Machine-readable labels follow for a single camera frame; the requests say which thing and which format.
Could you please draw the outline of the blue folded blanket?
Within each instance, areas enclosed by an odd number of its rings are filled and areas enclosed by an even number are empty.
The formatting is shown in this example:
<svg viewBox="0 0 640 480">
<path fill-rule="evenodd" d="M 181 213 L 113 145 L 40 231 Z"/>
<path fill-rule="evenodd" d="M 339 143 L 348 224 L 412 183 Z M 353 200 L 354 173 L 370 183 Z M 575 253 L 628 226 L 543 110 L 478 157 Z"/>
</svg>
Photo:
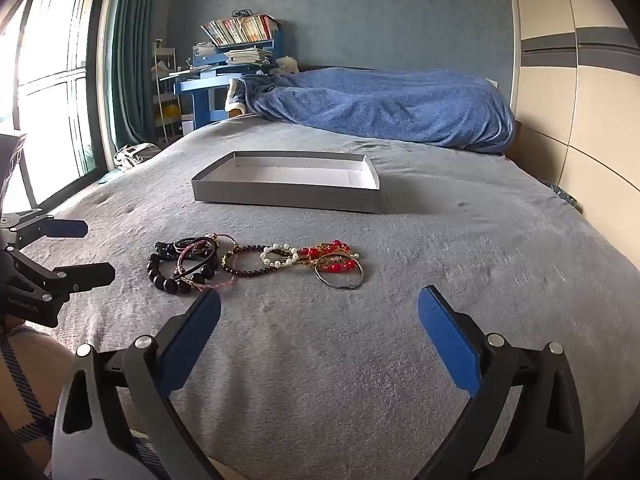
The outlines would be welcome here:
<svg viewBox="0 0 640 480">
<path fill-rule="evenodd" d="M 501 154 L 515 139 L 508 102 L 487 79 L 455 70 L 383 72 L 330 67 L 246 75 L 226 111 L 349 136 Z"/>
</svg>

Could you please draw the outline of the green curtain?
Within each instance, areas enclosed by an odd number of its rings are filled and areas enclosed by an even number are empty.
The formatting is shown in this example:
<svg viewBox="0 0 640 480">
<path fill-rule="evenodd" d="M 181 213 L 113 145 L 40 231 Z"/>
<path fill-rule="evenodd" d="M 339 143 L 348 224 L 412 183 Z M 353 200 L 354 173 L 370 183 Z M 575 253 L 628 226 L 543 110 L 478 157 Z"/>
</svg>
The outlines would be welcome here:
<svg viewBox="0 0 640 480">
<path fill-rule="evenodd" d="M 117 0 L 111 47 L 112 138 L 116 148 L 154 141 L 153 0 Z"/>
</svg>

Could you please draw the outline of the white plush toy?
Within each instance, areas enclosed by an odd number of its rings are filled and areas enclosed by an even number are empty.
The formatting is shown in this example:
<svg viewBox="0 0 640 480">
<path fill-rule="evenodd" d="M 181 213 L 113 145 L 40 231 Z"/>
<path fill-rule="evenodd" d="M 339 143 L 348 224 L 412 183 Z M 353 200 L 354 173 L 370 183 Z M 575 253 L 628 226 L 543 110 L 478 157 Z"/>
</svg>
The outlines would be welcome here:
<svg viewBox="0 0 640 480">
<path fill-rule="evenodd" d="M 276 59 L 276 67 L 273 69 L 276 75 L 294 75 L 299 73 L 299 66 L 296 58 L 292 56 L 282 56 Z"/>
</svg>

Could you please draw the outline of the red bead gold jewelry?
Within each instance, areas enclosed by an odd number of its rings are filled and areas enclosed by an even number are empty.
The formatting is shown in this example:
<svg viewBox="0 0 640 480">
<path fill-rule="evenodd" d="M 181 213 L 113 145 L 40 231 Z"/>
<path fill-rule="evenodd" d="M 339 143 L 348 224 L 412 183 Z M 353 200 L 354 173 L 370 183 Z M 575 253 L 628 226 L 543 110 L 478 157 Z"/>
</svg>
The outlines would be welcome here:
<svg viewBox="0 0 640 480">
<path fill-rule="evenodd" d="M 347 273 L 356 269 L 360 255 L 340 240 L 300 248 L 298 262 L 318 273 Z"/>
</svg>

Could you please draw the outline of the stack of papers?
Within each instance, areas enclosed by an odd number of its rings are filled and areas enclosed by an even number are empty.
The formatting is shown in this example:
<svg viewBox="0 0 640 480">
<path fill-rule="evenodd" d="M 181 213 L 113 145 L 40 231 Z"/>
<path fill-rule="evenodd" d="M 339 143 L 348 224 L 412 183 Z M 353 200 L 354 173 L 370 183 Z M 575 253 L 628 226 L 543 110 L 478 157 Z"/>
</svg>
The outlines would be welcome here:
<svg viewBox="0 0 640 480">
<path fill-rule="evenodd" d="M 258 47 L 230 50 L 224 56 L 230 65 L 271 65 L 273 61 L 271 51 Z"/>
</svg>

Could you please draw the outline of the grey shallow cardboard box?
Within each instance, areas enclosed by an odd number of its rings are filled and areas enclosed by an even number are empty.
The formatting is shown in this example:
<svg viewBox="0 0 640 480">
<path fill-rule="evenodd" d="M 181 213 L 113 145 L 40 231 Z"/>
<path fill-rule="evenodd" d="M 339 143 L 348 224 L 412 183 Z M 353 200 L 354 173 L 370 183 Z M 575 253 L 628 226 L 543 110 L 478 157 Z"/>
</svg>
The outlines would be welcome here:
<svg viewBox="0 0 640 480">
<path fill-rule="evenodd" d="M 234 151 L 191 180 L 199 202 L 378 214 L 378 172 L 364 155 Z"/>
</svg>

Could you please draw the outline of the row of books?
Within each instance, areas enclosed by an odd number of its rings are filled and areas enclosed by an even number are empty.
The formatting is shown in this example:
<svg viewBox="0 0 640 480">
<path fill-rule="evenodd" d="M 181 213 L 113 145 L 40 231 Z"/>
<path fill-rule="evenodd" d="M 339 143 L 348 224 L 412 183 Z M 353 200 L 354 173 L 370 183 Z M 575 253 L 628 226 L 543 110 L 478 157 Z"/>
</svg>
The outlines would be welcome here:
<svg viewBox="0 0 640 480">
<path fill-rule="evenodd" d="M 273 40 L 280 23 L 271 15 L 242 14 L 205 23 L 201 30 L 217 48 Z"/>
</svg>

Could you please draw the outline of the grey bed cover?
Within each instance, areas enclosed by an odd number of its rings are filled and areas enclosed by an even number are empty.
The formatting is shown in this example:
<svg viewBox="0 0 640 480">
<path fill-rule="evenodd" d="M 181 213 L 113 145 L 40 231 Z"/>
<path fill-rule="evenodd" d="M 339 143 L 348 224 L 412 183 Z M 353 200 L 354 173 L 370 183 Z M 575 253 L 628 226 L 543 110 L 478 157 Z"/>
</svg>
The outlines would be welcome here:
<svg viewBox="0 0 640 480">
<path fill-rule="evenodd" d="M 203 204 L 192 179 L 235 151 L 369 157 L 379 214 Z M 125 347 L 189 307 L 145 273 L 152 247 L 221 232 L 243 244 L 342 240 L 363 261 L 353 292 L 297 268 L 224 289 L 222 317 L 172 399 L 203 450 L 250 479 L 410 479 L 462 411 L 416 298 L 435 285 L 486 332 L 562 344 L 586 455 L 639 403 L 639 273 L 578 212 L 501 156 L 366 140 L 255 117 L 198 129 L 60 208 L 89 232 L 27 248 L 48 268 L 106 261 L 114 282 L 73 296 L 55 338 Z"/>
</svg>

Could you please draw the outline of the window with black frame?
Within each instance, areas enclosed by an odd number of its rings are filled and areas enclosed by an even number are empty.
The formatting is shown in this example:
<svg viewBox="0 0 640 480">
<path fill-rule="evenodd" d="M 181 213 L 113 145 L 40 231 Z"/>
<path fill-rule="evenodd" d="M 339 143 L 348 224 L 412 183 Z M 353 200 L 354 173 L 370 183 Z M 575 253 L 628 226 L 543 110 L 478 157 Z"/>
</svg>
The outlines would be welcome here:
<svg viewBox="0 0 640 480">
<path fill-rule="evenodd" d="M 23 0 L 1 34 L 1 129 L 26 136 L 3 209 L 53 209 L 107 172 L 98 103 L 103 0 Z"/>
</svg>

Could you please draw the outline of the thin silver bangle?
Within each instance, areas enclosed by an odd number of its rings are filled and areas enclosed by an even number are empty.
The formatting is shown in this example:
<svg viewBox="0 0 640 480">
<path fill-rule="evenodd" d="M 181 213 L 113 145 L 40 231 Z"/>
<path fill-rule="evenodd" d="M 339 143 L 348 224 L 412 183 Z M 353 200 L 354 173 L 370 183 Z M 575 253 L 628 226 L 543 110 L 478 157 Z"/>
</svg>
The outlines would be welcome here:
<svg viewBox="0 0 640 480">
<path fill-rule="evenodd" d="M 329 288 L 356 290 L 364 282 L 364 271 L 360 262 L 352 256 L 326 256 L 312 266 L 314 275 Z"/>
</svg>

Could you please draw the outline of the blue desk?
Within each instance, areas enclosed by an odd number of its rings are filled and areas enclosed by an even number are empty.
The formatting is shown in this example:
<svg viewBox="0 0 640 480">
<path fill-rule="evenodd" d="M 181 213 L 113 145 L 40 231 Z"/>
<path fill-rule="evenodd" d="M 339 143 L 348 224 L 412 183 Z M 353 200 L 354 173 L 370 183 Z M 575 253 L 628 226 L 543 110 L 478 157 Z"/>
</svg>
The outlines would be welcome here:
<svg viewBox="0 0 640 480">
<path fill-rule="evenodd" d="M 265 52 L 265 63 L 230 63 L 228 53 L 232 50 L 255 49 Z M 216 93 L 226 90 L 232 78 L 257 73 L 268 73 L 275 68 L 274 62 L 283 56 L 283 32 L 275 30 L 272 38 L 232 44 L 219 47 L 214 54 L 197 55 L 190 74 L 178 76 L 174 83 L 177 96 L 190 96 L 192 103 L 193 128 L 201 128 L 211 122 L 221 122 L 228 118 L 224 102 L 216 98 Z"/>
</svg>

